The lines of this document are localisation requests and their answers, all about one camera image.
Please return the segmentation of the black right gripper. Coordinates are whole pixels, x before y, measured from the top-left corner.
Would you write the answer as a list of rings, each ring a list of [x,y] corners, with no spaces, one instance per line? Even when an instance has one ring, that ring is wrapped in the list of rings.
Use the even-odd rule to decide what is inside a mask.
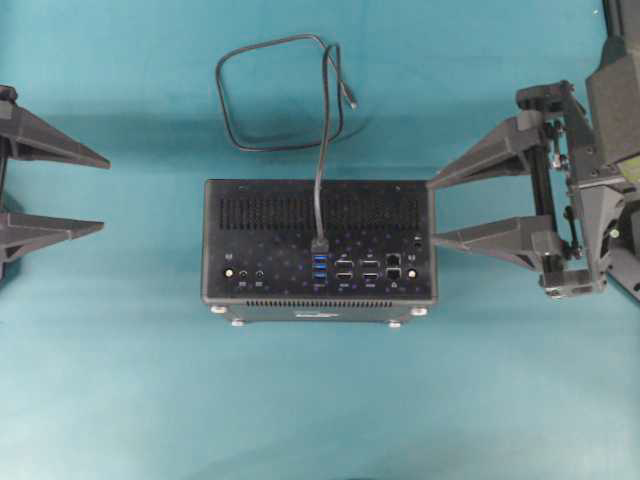
[[[497,125],[426,186],[431,190],[503,176],[530,175],[550,190],[551,167],[565,172],[569,205],[564,218],[572,240],[564,244],[551,215],[511,217],[445,233],[434,233],[436,246],[494,257],[539,272],[539,284],[554,299],[599,293],[607,286],[610,234],[629,195],[639,185],[607,164],[596,147],[586,110],[567,81],[521,89],[516,103],[523,112]]]

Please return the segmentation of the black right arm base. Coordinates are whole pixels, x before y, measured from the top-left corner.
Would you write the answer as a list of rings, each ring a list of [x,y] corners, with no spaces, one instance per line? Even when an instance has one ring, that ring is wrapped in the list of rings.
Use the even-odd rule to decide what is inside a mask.
[[[608,275],[639,302],[639,196],[629,195],[610,234]]]

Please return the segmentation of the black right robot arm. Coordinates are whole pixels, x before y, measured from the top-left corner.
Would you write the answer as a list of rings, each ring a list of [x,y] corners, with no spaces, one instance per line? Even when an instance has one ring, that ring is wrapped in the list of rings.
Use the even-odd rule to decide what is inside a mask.
[[[519,114],[429,183],[527,175],[534,215],[435,233],[434,244],[535,271],[551,298],[598,293],[609,279],[639,295],[638,45],[610,35],[586,89],[587,107],[567,81],[519,90]]]

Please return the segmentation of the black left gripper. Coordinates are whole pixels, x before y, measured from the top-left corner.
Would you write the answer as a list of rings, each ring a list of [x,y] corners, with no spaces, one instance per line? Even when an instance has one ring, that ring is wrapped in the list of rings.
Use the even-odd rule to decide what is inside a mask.
[[[16,105],[14,87],[1,86],[1,278],[5,264],[47,246],[103,229],[103,222],[81,221],[9,212],[4,205],[9,159],[52,161],[100,169],[110,162]]]

